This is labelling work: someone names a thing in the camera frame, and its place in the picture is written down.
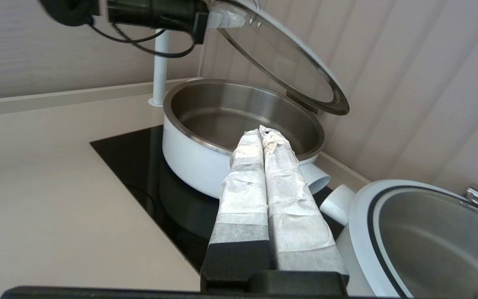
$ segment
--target black cable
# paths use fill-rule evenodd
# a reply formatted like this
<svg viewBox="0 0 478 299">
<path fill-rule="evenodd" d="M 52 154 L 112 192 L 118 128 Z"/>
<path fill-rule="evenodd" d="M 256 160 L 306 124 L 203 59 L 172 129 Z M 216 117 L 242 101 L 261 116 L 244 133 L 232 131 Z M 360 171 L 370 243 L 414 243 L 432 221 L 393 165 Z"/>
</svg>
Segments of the black cable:
<svg viewBox="0 0 478 299">
<path fill-rule="evenodd" d="M 191 51 L 193 51 L 194 47 L 195 47 L 195 42 L 193 41 L 193 44 L 191 44 L 191 47 L 189 47 L 189 49 L 185 50 L 185 51 L 181 51 L 181 52 L 178 52 L 178 53 L 163 53 L 163 52 L 158 52 L 158 51 L 154 51 L 154 50 L 151 50 L 151 49 L 147 49 L 146 47 L 142 47 L 140 46 L 135 40 L 132 40 L 131 38 L 129 38 L 125 32 L 123 32 L 115 23 L 111 23 L 112 27 L 115 29 L 115 31 L 121 35 L 123 38 L 125 38 L 132 46 L 140 49 L 141 51 L 144 51 L 146 53 L 150 53 L 150 54 L 153 54 L 153 55 L 158 55 L 160 57 L 165 57 L 165 58 L 180 58 L 180 57 L 184 57 L 186 55 L 188 55 L 189 53 L 191 53 Z"/>
<path fill-rule="evenodd" d="M 110 36 L 108 34 L 105 34 L 104 32 L 100 31 L 99 29 L 97 29 L 97 27 L 95 27 L 94 25 L 91 25 L 91 24 L 88 24 L 88 26 L 93 29 L 93 31 L 97 32 L 98 34 L 100 34 L 101 36 L 104 36 L 106 38 L 108 38 L 109 40 L 113 40 L 114 42 L 123 42 L 125 44 L 131 44 L 133 42 L 146 42 L 147 40 L 151 40 L 151 39 L 154 39 L 154 38 L 157 38 L 158 36 L 161 36 L 165 30 L 161 30 L 161 32 L 158 32 L 157 34 L 153 34 L 149 37 L 146 37 L 146 38 L 140 38 L 140 39 L 134 39 L 134 40 L 127 40 L 127 39 L 120 39 L 120 38 L 115 38 L 113 36 Z"/>
</svg>

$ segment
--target white pole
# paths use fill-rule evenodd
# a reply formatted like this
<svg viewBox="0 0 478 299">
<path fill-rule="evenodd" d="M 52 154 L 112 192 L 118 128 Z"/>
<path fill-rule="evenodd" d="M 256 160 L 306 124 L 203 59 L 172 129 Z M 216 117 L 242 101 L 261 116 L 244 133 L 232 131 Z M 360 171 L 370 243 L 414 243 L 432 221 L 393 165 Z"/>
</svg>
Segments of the white pole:
<svg viewBox="0 0 478 299">
<path fill-rule="evenodd" d="M 161 36 L 154 39 L 154 49 L 158 52 L 169 52 L 169 31 L 165 31 Z M 156 107 L 163 106 L 163 99 L 165 98 L 165 84 L 167 81 L 167 58 L 154 56 L 154 83 L 152 85 L 152 98 L 149 99 L 149 104 Z"/>
</svg>

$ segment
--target white cloth wrapping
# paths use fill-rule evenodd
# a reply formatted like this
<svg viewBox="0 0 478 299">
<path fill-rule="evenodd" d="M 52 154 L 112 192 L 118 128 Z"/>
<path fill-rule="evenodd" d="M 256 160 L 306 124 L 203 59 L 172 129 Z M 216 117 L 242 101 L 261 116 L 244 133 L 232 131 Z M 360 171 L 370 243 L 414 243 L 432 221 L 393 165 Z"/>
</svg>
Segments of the white cloth wrapping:
<svg viewBox="0 0 478 299">
<path fill-rule="evenodd" d="M 259 130 L 264 150 L 269 232 L 278 270 L 348 274 L 290 143 L 277 130 L 263 126 Z"/>
<path fill-rule="evenodd" d="M 232 154 L 221 184 L 210 244 L 269 240 L 267 187 L 259 130 L 247 131 Z"/>
</svg>

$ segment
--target stovetop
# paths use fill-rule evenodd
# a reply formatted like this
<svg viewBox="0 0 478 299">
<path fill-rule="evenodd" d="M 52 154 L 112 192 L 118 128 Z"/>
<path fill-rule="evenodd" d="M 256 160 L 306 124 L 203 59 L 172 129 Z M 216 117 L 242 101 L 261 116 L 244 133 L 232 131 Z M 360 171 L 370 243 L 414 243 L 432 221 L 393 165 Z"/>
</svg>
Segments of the stovetop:
<svg viewBox="0 0 478 299">
<path fill-rule="evenodd" d="M 91 142 L 91 146 L 123 182 L 162 231 L 200 271 L 213 231 L 218 199 L 184 183 L 163 158 L 163 125 Z M 313 197 L 317 205 L 332 190 Z M 338 237 L 342 226 L 324 216 Z"/>
</svg>

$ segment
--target second pot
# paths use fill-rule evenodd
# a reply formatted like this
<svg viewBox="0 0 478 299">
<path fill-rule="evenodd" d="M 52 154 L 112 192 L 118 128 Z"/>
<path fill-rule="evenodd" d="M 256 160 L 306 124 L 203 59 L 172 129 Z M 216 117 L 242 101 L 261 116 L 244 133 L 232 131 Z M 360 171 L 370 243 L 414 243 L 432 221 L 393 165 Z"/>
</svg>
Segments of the second pot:
<svg viewBox="0 0 478 299">
<path fill-rule="evenodd" d="M 267 89 L 228 80 L 193 80 L 174 87 L 163 103 L 163 155 L 184 182 L 219 198 L 220 182 L 245 131 L 279 130 L 300 161 L 311 193 L 330 177 L 313 165 L 324 143 L 318 119 L 296 102 Z"/>
</svg>

